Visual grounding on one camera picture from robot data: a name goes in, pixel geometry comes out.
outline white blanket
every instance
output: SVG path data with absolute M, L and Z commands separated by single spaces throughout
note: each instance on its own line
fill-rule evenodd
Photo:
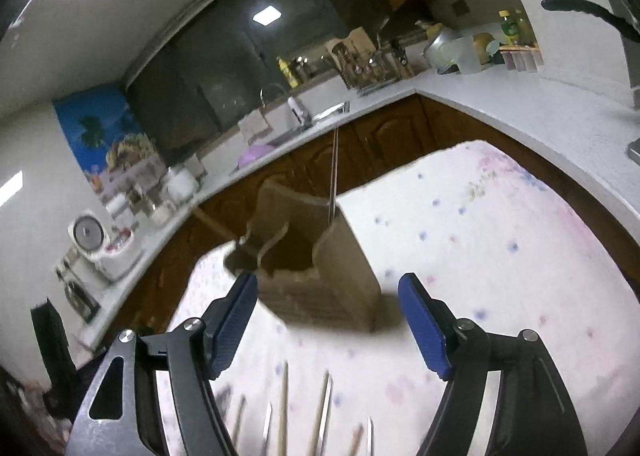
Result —
M 484 142 L 460 144 L 338 198 L 383 293 L 415 272 L 433 298 L 487 332 L 539 332 L 571 395 L 589 454 L 603 455 L 640 405 L 640 306 L 571 207 Z M 231 244 L 198 263 L 170 329 L 200 316 L 234 280 Z M 306 453 L 322 374 L 334 378 L 327 456 L 347 453 L 371 416 L 380 456 L 414 456 L 445 384 L 427 370 L 406 323 L 373 334 L 285 328 L 259 302 L 231 367 L 226 423 L 247 399 L 238 452 L 258 454 L 267 403 L 276 454 L 280 375 L 289 361 L 289 454 Z M 168 378 L 159 378 L 172 454 L 181 454 Z M 469 454 L 484 455 L 498 388 L 491 373 Z M 365 443 L 359 454 L 363 455 Z

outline window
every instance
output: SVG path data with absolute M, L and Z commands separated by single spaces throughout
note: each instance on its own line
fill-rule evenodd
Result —
M 359 26 L 375 40 L 389 13 L 387 0 L 215 0 L 149 62 L 127 98 L 167 163 L 180 162 L 259 108 L 260 90 L 267 103 L 291 91 L 283 62 L 304 89 L 333 68 L 324 43 Z

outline ceiling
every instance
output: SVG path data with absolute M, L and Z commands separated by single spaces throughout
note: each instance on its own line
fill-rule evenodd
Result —
M 0 42 L 0 116 L 119 80 L 192 0 L 33 0 Z

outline faucet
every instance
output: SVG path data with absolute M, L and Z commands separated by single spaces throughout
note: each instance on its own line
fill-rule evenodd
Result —
M 270 82 L 269 84 L 267 84 L 267 86 L 266 86 L 266 87 L 269 87 L 269 86 L 274 86 L 275 88 L 278 88 L 280 91 L 282 91 L 282 94 L 283 94 L 284 96 L 289 95 L 289 93 L 287 92 L 287 90 L 286 90 L 286 89 L 284 89 L 284 88 L 282 87 L 282 84 L 280 84 L 280 83 L 277 83 L 277 82 Z M 264 107 L 267 105 L 267 104 L 264 102 L 264 89 L 263 89 L 263 88 L 261 88 L 261 89 L 260 89 L 260 103 L 261 103 L 261 105 L 262 105 L 262 108 L 263 108 L 263 109 L 264 109 Z
M 376 32 L 376 41 L 378 42 L 379 50 L 382 50 L 382 41 L 380 40 L 380 34 L 382 33 L 382 30 L 384 29 L 386 24 L 389 22 L 389 19 L 391 19 L 391 16 L 386 16 L 385 19 L 382 20 L 382 23 L 380 24 L 380 26 L 378 27 L 378 31 Z

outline kitchen counter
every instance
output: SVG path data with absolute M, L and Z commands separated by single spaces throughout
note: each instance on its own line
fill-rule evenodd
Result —
M 640 136 L 640 113 L 613 100 L 537 74 L 494 66 L 475 75 L 428 70 L 366 97 L 351 93 L 350 112 L 331 116 L 272 153 L 227 176 L 207 176 L 200 191 L 162 230 L 144 240 L 144 254 L 104 293 L 102 310 L 78 340 L 94 349 L 145 270 L 185 222 L 193 206 L 277 158 L 360 116 L 419 94 L 448 104 L 520 141 L 575 179 L 640 243 L 640 166 L 626 145 Z

